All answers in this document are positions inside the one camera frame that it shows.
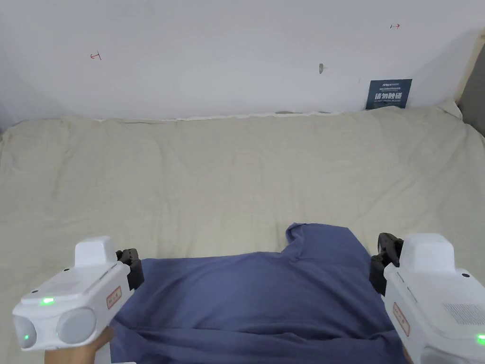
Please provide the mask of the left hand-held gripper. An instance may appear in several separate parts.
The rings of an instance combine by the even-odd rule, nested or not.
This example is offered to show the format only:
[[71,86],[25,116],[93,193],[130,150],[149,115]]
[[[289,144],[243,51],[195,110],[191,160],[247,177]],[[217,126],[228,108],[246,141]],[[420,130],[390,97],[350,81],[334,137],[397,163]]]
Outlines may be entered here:
[[144,282],[135,248],[116,250],[108,236],[75,246],[74,265],[21,298],[13,323],[23,350],[92,343]]

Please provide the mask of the person's left hand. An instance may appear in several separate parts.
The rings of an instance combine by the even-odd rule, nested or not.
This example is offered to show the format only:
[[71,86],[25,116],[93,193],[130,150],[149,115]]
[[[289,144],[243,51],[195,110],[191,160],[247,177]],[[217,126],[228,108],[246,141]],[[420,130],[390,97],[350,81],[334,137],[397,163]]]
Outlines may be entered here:
[[114,337],[114,330],[107,327],[92,343],[85,346],[61,348],[45,351],[45,364],[94,364],[96,353],[109,344]]

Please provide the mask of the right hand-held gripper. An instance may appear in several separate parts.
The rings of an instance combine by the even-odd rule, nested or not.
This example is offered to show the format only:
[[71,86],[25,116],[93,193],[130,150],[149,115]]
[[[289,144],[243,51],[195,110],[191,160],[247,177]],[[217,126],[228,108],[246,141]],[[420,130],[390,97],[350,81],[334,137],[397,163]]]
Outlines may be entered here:
[[432,233],[382,232],[369,281],[414,364],[485,361],[485,289],[455,266],[453,245]]

